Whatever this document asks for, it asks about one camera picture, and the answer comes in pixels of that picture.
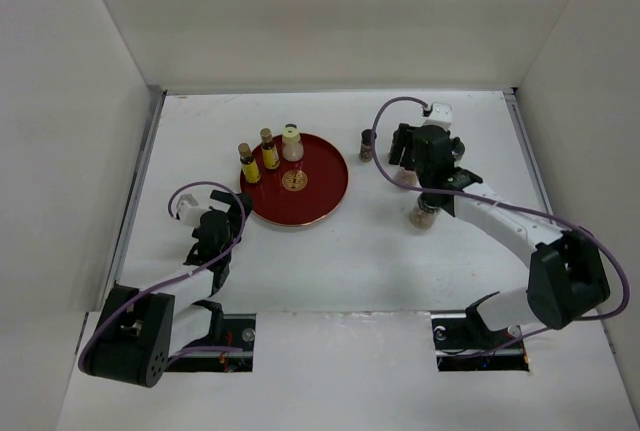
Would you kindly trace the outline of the yellow label bottle front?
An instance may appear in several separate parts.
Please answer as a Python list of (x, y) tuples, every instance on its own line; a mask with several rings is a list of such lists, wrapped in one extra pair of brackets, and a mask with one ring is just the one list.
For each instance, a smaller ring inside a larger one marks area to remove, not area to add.
[(261, 180), (261, 174), (250, 146), (247, 143), (240, 143), (238, 153), (246, 182), (257, 184)]

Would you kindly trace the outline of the yellow label bottle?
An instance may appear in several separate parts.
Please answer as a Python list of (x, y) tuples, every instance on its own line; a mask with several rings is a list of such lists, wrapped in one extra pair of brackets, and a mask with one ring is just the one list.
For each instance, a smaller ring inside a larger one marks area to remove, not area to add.
[(261, 174), (250, 146), (247, 143), (240, 143), (238, 153), (246, 182), (257, 184), (261, 180)]
[(264, 166), (267, 170), (274, 171), (279, 168), (280, 159), (271, 130), (269, 128), (261, 129), (260, 138)]

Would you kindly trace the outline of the cream squeeze bottle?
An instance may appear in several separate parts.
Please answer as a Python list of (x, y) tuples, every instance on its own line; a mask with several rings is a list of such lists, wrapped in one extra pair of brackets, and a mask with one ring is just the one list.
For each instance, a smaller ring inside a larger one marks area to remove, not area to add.
[(289, 162), (298, 162), (304, 156), (301, 133), (295, 124), (286, 124), (282, 134), (282, 157)]

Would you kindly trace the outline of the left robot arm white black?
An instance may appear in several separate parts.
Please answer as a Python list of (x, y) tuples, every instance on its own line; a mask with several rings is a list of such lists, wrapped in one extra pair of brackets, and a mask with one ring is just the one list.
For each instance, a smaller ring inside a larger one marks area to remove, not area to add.
[(194, 244), (178, 269), (144, 287), (116, 284), (78, 358), (80, 372), (145, 388), (167, 371), (248, 371), (256, 319), (229, 316), (214, 295), (229, 276), (231, 253), (253, 208), (246, 193), (214, 190), (218, 208), (189, 194), (170, 213), (192, 231)]

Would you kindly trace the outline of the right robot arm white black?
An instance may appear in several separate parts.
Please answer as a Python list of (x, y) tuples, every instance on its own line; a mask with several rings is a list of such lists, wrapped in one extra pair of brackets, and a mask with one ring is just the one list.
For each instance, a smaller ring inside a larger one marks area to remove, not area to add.
[(528, 269), (525, 287), (494, 293), (467, 309), (464, 335), (483, 347), (512, 325), (542, 324), (560, 330), (599, 306), (610, 287), (598, 247), (568, 227), (509, 209), (473, 172), (457, 165), (459, 139), (436, 125), (402, 123), (389, 162), (416, 173), (422, 211), (442, 210), (484, 231)]

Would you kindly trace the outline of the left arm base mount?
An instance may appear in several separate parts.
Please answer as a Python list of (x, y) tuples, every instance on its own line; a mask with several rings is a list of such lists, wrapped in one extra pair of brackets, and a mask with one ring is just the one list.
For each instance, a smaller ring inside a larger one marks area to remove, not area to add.
[(257, 316), (228, 314), (201, 300), (173, 323), (168, 372), (249, 373), (253, 371)]

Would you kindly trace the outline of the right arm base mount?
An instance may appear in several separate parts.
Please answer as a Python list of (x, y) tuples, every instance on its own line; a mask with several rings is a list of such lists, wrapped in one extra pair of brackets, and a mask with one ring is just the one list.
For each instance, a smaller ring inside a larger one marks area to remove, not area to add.
[(431, 315), (436, 366), (440, 372), (529, 371), (520, 326), (480, 329), (463, 312)]

